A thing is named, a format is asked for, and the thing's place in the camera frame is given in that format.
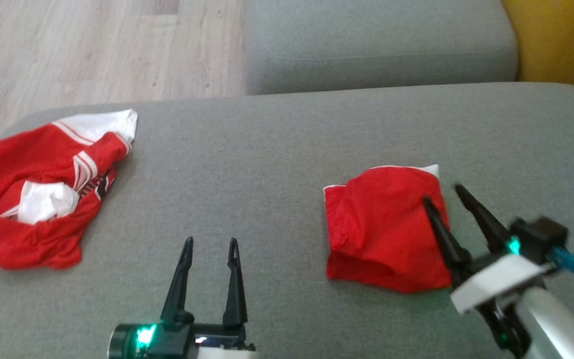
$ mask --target white fabric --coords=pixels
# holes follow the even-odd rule
[[[250,350],[226,350],[221,348],[198,348],[198,359],[259,359],[258,352]]]
[[[26,181],[21,190],[17,220],[35,224],[53,217],[71,214],[77,208],[79,194],[64,182],[35,183]]]
[[[368,170],[373,170],[376,168],[387,168],[387,167],[393,167],[393,168],[415,168],[416,170],[421,170],[424,171],[426,173],[431,173],[431,175],[434,175],[438,180],[439,180],[439,166],[438,165],[431,165],[431,166],[426,166],[424,168],[419,168],[419,167],[412,167],[412,166],[393,166],[393,165],[385,165],[385,166],[377,166],[377,167],[373,167],[373,168],[369,168]],[[331,188],[331,187],[344,187],[344,184],[329,184],[329,186],[324,186],[323,190],[326,190],[327,188]]]
[[[521,255],[507,254],[453,291],[451,301],[462,314],[545,271]]]
[[[131,143],[137,132],[137,118],[137,113],[128,109],[105,114],[78,114],[55,121],[54,125],[84,145],[95,143],[107,132],[117,132]]]
[[[119,139],[124,141],[124,145],[130,152],[132,149],[130,143],[134,141],[137,131],[137,118],[138,114],[128,109],[103,114],[78,114],[54,121],[52,124],[74,141],[87,146],[98,141],[107,132],[115,132],[119,134]],[[82,151],[73,157],[73,171],[75,171],[75,189],[63,182],[26,181],[21,190],[17,220],[35,224],[41,220],[50,220],[73,213],[79,202],[77,191],[81,191],[89,181],[94,179],[98,170],[93,159]]]

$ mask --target wooden floor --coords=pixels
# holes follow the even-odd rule
[[[0,134],[53,107],[239,96],[243,0],[0,0]]]

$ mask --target crumpled red shirt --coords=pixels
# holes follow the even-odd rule
[[[132,150],[120,132],[136,128],[132,110],[82,114],[0,140],[0,268],[70,268],[81,261],[80,239]],[[26,181],[64,183],[79,195],[75,211],[35,224],[16,220]]]
[[[372,168],[324,191],[329,279],[402,293],[450,286],[422,204],[428,195],[448,226],[437,166]]]

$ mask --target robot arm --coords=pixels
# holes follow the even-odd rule
[[[473,298],[472,307],[486,321],[497,346],[517,359],[574,359],[574,315],[545,289],[543,281],[563,261],[574,269],[574,259],[565,248],[567,228],[541,217],[533,223],[517,218],[508,230],[464,186],[457,184],[455,191],[480,225],[489,253],[472,258],[444,225],[431,200],[424,198],[433,234],[451,272],[451,298],[462,298],[463,293],[487,295]],[[515,271],[517,264],[522,266],[520,271]],[[515,272],[512,282],[499,286],[497,292],[475,290],[476,281],[507,277],[510,271]]]
[[[194,239],[183,245],[174,277],[157,324],[120,324],[110,337],[108,359],[253,359],[254,345],[246,345],[248,321],[238,241],[228,254],[230,284],[223,324],[196,324],[185,311],[187,275],[192,266]]]

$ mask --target gray upholstery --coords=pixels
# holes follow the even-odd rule
[[[501,0],[247,0],[248,94],[512,81]]]
[[[32,114],[9,134],[133,107],[134,152],[70,270],[0,270],[0,359],[100,359],[120,322],[160,314],[193,235],[187,309],[217,322],[239,239],[248,337],[263,358],[508,358],[448,291],[401,295],[325,277],[322,188],[384,164],[440,165],[455,235],[485,244],[450,186],[504,222],[547,214],[574,251],[574,87],[465,84],[98,105]],[[574,311],[574,278],[551,290]]]

